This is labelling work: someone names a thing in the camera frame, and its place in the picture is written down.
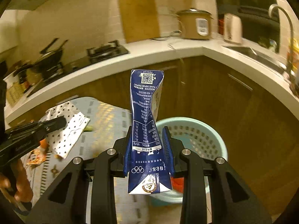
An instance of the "human hand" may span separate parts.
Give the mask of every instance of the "human hand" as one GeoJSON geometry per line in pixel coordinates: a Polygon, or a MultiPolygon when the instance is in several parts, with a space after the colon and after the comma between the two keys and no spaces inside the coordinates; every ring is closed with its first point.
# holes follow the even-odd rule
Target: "human hand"
{"type": "MultiPolygon", "coordinates": [[[[30,202],[33,198],[33,191],[27,179],[26,170],[24,169],[23,163],[20,159],[17,161],[15,166],[18,175],[16,178],[17,192],[14,195],[14,199],[17,202],[30,202]]],[[[0,173],[0,190],[10,202],[13,202],[13,197],[5,190],[6,188],[10,187],[11,185],[9,179],[0,173]]]]}

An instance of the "plastic basket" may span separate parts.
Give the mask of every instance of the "plastic basket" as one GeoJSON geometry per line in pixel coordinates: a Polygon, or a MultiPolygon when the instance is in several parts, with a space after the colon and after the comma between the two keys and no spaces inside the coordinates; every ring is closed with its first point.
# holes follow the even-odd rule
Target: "plastic basket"
{"type": "MultiPolygon", "coordinates": [[[[156,122],[158,133],[162,139],[162,129],[168,126],[171,137],[181,140],[185,148],[196,152],[199,156],[214,160],[221,156],[228,160],[228,153],[221,136],[209,125],[187,117],[173,117],[156,122]]],[[[206,193],[210,191],[205,177],[206,193]]],[[[151,195],[153,198],[168,202],[181,203],[182,194],[173,190],[151,195]]]]}

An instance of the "olympic rings logo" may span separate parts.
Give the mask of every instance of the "olympic rings logo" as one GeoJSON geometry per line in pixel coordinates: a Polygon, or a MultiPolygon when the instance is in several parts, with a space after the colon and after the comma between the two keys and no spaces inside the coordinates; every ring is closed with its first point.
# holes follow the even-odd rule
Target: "olympic rings logo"
{"type": "Polygon", "coordinates": [[[139,167],[136,166],[136,167],[132,168],[131,172],[132,173],[143,173],[144,169],[142,166],[139,166],[139,167]]]}

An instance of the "frying pan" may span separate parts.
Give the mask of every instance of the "frying pan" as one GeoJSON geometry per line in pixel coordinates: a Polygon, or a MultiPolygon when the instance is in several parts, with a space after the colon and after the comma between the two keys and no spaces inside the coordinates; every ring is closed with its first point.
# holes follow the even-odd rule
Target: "frying pan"
{"type": "Polygon", "coordinates": [[[42,49],[39,53],[41,54],[40,58],[31,65],[24,65],[15,71],[15,74],[31,68],[35,73],[41,73],[44,79],[52,76],[58,68],[61,66],[60,59],[62,57],[63,46],[68,41],[65,40],[57,49],[48,51],[48,49],[58,40],[58,38],[54,38],[50,44],[48,44],[44,49],[42,49]]]}

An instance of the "white tile wall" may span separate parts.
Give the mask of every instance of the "white tile wall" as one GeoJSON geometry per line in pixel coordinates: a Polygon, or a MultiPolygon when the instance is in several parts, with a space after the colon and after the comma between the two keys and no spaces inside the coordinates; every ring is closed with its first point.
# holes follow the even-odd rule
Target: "white tile wall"
{"type": "Polygon", "coordinates": [[[18,45],[16,10],[6,10],[0,18],[0,53],[18,45]]]}
{"type": "MultiPolygon", "coordinates": [[[[291,21],[294,27],[294,37],[298,39],[299,37],[299,20],[295,15],[293,9],[287,0],[277,0],[277,4],[284,8],[286,12],[289,14],[291,21]]],[[[288,19],[284,15],[284,13],[279,10],[279,19],[280,19],[280,49],[279,54],[283,57],[286,57],[288,52],[288,47],[290,43],[290,26],[288,19]]]]}
{"type": "MultiPolygon", "coordinates": [[[[157,7],[165,6],[174,11],[185,9],[184,0],[155,0],[157,7]]],[[[35,11],[17,14],[20,50],[23,59],[35,61],[38,52],[54,37],[65,39],[63,61],[76,58],[87,48],[97,47],[110,40],[125,43],[118,0],[48,0],[35,11]]],[[[158,17],[161,36],[178,29],[176,18],[158,17]]]]}

